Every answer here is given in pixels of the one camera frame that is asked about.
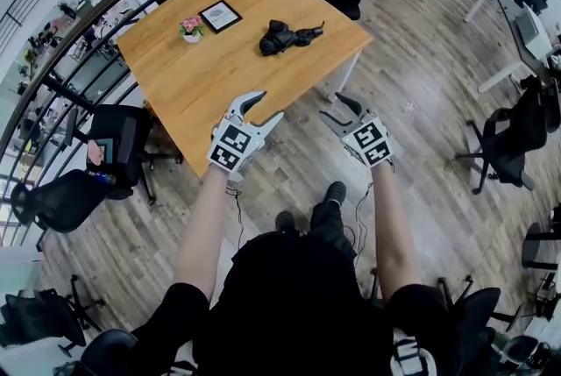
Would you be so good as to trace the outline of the pink flowers in white pot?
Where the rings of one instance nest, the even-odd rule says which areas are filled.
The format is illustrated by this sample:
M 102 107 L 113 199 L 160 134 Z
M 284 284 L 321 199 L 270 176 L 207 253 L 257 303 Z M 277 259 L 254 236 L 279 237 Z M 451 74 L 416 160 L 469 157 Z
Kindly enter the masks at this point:
M 186 18 L 179 23 L 179 32 L 189 44 L 198 43 L 203 36 L 203 21 L 199 15 Z

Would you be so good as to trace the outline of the black umbrella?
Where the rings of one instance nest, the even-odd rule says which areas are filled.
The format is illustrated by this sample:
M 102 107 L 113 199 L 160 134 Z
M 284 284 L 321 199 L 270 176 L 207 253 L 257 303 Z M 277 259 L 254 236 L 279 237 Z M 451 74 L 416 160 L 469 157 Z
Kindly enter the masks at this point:
M 324 23 L 292 31 L 286 23 L 271 19 L 267 32 L 259 41 L 259 50 L 263 56 L 270 56 L 284 53 L 291 46 L 309 46 L 313 39 L 323 35 L 323 26 Z

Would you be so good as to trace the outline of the teal box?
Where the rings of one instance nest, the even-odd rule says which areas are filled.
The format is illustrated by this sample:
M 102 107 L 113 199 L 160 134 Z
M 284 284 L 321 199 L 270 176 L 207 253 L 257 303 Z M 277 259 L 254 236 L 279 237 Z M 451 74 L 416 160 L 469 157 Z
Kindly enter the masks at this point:
M 94 143 L 97 146 L 97 152 L 93 163 L 97 166 L 112 164 L 114 161 L 114 140 L 112 138 L 100 138 L 95 139 Z

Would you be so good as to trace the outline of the wooden table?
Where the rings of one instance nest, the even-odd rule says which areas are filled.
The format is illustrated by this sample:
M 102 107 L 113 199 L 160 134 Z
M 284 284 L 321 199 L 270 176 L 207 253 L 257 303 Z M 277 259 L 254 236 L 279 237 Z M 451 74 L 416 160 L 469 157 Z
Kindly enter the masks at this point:
M 240 20 L 205 32 L 189 44 L 179 34 L 185 18 L 225 1 Z M 291 28 L 321 26 L 309 46 L 265 57 L 259 41 L 271 20 Z M 259 123 L 359 56 L 371 36 L 324 0 L 167 0 L 118 39 L 118 47 L 146 100 L 187 163 L 207 168 L 210 134 L 237 96 L 265 92 L 248 113 Z

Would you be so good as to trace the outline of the person's left forearm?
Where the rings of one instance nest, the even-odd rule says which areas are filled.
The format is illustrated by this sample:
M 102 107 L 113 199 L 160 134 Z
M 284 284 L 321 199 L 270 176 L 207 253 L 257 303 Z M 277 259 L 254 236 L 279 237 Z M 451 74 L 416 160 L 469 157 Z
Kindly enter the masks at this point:
M 235 246 L 225 236 L 228 176 L 209 166 L 189 214 L 174 264 L 174 283 L 187 283 L 202 291 L 211 306 L 224 288 Z

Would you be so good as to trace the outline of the white legged dark desk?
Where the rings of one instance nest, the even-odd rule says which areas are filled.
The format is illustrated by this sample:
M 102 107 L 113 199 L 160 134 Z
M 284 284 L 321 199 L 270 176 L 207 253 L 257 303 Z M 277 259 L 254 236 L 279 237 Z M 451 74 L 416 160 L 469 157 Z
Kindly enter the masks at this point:
M 475 17 L 476 13 L 483 7 L 487 0 L 476 0 L 470 10 L 464 16 L 464 22 L 470 23 Z M 544 30 L 543 23 L 537 15 L 535 15 L 527 6 L 523 8 L 518 7 L 513 0 L 494 0 L 499 5 L 499 13 L 504 17 L 508 24 L 508 29 L 513 41 L 515 42 L 517 58 L 511 61 L 508 65 L 496 72 L 486 81 L 478 86 L 480 94 L 485 93 L 499 82 L 510 77 L 516 73 L 519 68 L 523 68 L 527 73 L 539 78 L 543 85 L 555 82 L 558 86 L 561 85 L 561 71 L 552 69 L 548 62 L 547 57 L 550 54 L 553 46 L 550 43 L 549 36 Z M 542 57 L 536 57 L 527 47 L 521 35 L 520 29 L 516 23 L 516 19 L 520 15 L 528 12 L 529 17 L 533 17 L 536 21 L 538 30 L 538 37 L 547 42 L 550 48 L 543 54 Z

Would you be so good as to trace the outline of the person's left black shoe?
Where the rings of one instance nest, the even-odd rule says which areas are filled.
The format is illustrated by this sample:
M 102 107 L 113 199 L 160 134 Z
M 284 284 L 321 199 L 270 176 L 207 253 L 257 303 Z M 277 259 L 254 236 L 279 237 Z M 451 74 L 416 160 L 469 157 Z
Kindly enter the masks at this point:
M 289 211 L 282 211 L 275 218 L 275 230 L 284 234 L 294 234 L 297 232 L 295 217 Z

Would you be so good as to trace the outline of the white black waist pack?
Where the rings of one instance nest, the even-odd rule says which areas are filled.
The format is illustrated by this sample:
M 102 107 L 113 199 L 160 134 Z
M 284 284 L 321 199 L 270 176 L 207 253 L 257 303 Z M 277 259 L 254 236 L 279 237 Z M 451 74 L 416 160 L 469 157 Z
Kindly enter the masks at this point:
M 390 358 L 392 376 L 437 376 L 435 359 L 419 346 L 415 337 L 394 328 L 393 347 Z

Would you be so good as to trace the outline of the person's black trousers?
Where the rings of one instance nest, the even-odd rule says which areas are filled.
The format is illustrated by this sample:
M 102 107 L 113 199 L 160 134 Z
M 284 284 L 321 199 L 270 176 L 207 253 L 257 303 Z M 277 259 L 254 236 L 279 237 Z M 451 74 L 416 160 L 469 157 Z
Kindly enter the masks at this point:
M 340 205 L 334 200 L 318 203 L 314 207 L 308 235 L 335 247 L 349 260 L 357 256 L 351 241 L 344 234 Z

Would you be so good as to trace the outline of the person's right forearm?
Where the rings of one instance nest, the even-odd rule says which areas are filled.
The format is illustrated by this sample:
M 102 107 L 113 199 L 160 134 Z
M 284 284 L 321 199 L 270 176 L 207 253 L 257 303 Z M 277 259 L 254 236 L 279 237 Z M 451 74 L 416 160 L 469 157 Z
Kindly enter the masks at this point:
M 382 300 L 388 302 L 402 287 L 420 284 L 413 235 L 395 184 L 384 160 L 371 169 L 373 178 L 376 267 Z

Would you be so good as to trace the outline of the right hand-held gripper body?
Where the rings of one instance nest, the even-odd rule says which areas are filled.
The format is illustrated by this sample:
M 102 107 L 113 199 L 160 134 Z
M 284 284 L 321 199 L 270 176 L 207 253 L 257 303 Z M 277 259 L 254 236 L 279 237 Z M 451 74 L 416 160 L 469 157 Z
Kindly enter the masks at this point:
M 367 167 L 390 160 L 393 149 L 385 125 L 369 109 L 354 109 L 353 120 L 341 138 L 347 151 Z

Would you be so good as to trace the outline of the person's right black shoe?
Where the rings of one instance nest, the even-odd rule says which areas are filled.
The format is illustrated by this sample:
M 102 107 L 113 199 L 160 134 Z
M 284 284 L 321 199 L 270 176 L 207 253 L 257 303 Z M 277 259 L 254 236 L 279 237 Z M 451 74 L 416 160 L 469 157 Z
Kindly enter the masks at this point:
M 340 206 L 346 198 L 346 186 L 341 181 L 332 182 L 324 196 L 324 202 L 335 202 Z

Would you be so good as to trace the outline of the black framed picture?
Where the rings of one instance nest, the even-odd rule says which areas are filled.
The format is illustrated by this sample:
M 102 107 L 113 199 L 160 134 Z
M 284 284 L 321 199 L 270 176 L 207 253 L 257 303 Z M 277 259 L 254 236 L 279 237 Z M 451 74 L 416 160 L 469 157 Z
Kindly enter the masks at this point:
M 243 19 L 224 0 L 203 9 L 199 12 L 199 15 L 214 33 L 220 33 Z

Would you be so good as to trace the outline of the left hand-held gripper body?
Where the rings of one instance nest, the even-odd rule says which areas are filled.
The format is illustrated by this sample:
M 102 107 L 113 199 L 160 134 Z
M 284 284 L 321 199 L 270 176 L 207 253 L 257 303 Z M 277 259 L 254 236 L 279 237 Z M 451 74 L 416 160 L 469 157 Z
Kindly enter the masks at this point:
M 241 169 L 264 145 L 262 128 L 231 113 L 226 113 L 211 134 L 207 160 L 227 173 L 230 184 L 240 184 Z

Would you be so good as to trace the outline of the person's black shirt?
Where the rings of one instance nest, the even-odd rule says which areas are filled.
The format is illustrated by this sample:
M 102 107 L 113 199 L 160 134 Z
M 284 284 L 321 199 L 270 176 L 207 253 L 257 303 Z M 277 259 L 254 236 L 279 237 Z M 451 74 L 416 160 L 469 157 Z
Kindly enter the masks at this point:
M 458 330 L 433 288 L 408 285 L 383 308 L 360 293 L 341 251 L 309 237 L 267 233 L 235 256 L 216 304 L 173 284 L 135 332 L 129 376 L 162 376 L 185 343 L 197 376 L 390 376 L 394 331 L 456 376 Z

